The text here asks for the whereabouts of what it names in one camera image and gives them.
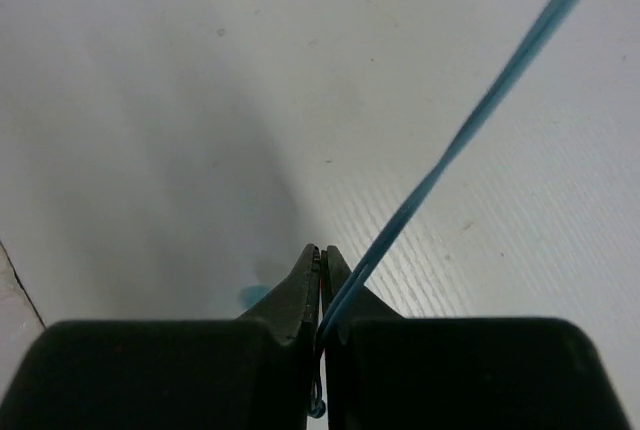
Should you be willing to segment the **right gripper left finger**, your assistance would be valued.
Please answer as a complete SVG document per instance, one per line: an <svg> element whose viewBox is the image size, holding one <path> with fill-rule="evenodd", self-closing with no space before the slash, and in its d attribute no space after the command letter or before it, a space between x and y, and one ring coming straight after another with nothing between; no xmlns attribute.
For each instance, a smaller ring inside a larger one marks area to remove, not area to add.
<svg viewBox="0 0 640 430"><path fill-rule="evenodd" d="M14 429L303 429L320 252L233 320L68 321L10 385Z"/></svg>

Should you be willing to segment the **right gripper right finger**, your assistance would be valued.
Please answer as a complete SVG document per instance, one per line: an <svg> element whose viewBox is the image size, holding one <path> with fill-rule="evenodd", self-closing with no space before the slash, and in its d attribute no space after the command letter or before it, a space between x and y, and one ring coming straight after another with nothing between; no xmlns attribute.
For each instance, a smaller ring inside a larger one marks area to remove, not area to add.
<svg viewBox="0 0 640 430"><path fill-rule="evenodd" d="M361 289L325 350L332 429L626 429L589 337L558 318L408 318Z"/></svg>

